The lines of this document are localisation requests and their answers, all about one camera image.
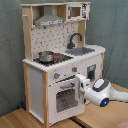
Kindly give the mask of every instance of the microwave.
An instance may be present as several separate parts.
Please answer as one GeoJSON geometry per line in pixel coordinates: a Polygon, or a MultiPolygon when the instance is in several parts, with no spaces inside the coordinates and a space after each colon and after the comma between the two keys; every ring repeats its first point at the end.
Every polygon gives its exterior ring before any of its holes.
{"type": "Polygon", "coordinates": [[[90,4],[73,4],[67,5],[66,20],[81,20],[89,18],[90,4]]]}

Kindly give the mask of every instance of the countertop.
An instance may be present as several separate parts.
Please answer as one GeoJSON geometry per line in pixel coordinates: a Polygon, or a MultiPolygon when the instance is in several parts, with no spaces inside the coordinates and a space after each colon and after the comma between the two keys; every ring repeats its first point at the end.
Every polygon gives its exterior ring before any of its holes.
{"type": "Polygon", "coordinates": [[[101,46],[97,46],[97,45],[86,45],[85,47],[86,48],[94,49],[95,51],[94,52],[90,52],[88,54],[85,54],[83,56],[74,56],[74,55],[65,53],[65,51],[58,52],[58,53],[61,53],[61,54],[64,54],[64,55],[73,57],[73,59],[68,60],[68,61],[65,61],[65,62],[62,62],[62,63],[57,63],[57,64],[52,65],[52,66],[49,66],[49,67],[45,67],[45,66],[43,66],[41,64],[38,64],[36,62],[31,62],[31,61],[29,61],[27,59],[24,59],[22,62],[27,63],[28,65],[31,65],[31,66],[39,69],[39,70],[48,72],[51,69],[57,69],[58,67],[61,67],[61,66],[63,67],[66,64],[71,64],[71,63],[75,63],[75,62],[78,62],[78,61],[82,61],[83,59],[87,59],[87,58],[90,58],[90,57],[93,57],[93,56],[96,56],[96,55],[99,55],[99,54],[105,52],[105,48],[103,48],[101,46]]]}

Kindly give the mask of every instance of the stovetop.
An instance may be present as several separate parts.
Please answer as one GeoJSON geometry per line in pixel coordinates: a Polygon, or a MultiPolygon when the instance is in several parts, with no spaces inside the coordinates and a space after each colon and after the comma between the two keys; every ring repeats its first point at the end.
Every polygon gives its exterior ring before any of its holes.
{"type": "Polygon", "coordinates": [[[54,58],[54,61],[51,61],[51,62],[41,62],[39,60],[39,58],[33,59],[33,61],[48,67],[48,66],[52,66],[52,65],[57,64],[57,63],[62,63],[64,61],[68,61],[70,59],[73,59],[73,57],[63,55],[63,54],[60,54],[60,53],[59,53],[59,56],[62,56],[62,58],[61,59],[54,58]]]}

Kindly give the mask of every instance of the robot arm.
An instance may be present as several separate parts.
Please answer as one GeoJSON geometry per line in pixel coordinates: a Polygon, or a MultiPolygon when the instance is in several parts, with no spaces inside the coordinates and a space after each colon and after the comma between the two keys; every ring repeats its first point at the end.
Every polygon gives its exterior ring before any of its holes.
{"type": "Polygon", "coordinates": [[[77,74],[75,76],[75,99],[83,104],[84,99],[87,99],[97,106],[105,107],[111,100],[128,102],[128,93],[116,91],[105,78],[98,79],[91,87],[90,79],[77,74]]]}

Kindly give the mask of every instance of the wooden table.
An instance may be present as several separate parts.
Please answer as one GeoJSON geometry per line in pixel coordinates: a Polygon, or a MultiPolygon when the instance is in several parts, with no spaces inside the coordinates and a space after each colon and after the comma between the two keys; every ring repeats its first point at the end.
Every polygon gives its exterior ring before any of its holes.
{"type": "MultiPolygon", "coordinates": [[[[44,128],[37,119],[23,109],[16,110],[0,118],[0,128],[44,128]]],[[[81,128],[70,119],[60,121],[50,128],[81,128]]]]}
{"type": "MultiPolygon", "coordinates": [[[[112,85],[117,91],[128,92],[126,88],[112,85]]],[[[87,128],[116,128],[128,118],[128,103],[111,101],[103,108],[89,103],[83,114],[73,118],[87,128]]]]}

